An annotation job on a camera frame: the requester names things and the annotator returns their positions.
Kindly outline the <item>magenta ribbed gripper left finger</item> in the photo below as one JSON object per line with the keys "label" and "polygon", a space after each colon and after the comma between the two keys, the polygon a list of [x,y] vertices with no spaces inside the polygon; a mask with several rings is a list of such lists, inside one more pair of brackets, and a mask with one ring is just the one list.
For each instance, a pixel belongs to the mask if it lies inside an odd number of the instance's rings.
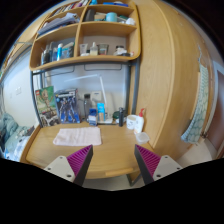
{"label": "magenta ribbed gripper left finger", "polygon": [[60,155],[44,168],[56,176],[82,186],[93,156],[93,146],[86,146],[65,157]]}

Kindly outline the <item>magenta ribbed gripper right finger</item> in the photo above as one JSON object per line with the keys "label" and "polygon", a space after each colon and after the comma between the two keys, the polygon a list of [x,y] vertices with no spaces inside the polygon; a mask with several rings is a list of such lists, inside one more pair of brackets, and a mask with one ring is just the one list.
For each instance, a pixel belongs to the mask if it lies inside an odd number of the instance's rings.
{"label": "magenta ribbed gripper right finger", "polygon": [[140,145],[135,145],[134,155],[146,185],[182,169],[170,156],[159,156]]}

